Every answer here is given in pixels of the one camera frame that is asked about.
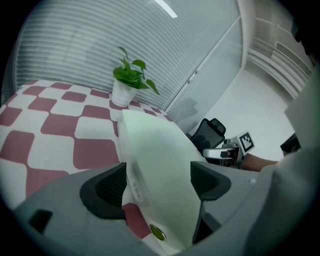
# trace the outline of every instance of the white flower pot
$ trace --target white flower pot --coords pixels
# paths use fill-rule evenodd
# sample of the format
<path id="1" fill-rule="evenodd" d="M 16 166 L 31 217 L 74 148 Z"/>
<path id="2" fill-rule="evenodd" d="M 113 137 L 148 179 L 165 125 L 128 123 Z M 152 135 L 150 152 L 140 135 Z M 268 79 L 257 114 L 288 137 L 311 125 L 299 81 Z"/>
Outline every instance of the white flower pot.
<path id="1" fill-rule="evenodd" d="M 127 107 L 134 99 L 139 89 L 132 88 L 114 79 L 111 101 L 119 107 Z"/>

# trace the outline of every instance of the red and white checkered pattern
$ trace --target red and white checkered pattern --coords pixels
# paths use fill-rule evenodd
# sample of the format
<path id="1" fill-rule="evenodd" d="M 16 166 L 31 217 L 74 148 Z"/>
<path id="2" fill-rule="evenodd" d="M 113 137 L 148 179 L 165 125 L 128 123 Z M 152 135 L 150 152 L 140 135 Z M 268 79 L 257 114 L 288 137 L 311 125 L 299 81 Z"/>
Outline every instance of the red and white checkered pattern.
<path id="1" fill-rule="evenodd" d="M 109 93 L 89 87 L 47 80 L 23 85 L 0 108 L 0 178 L 8 206 L 59 177 L 119 163 L 123 109 L 171 121 L 147 104 L 116 106 Z M 131 230 L 146 238 L 150 230 L 128 187 L 123 209 Z"/>

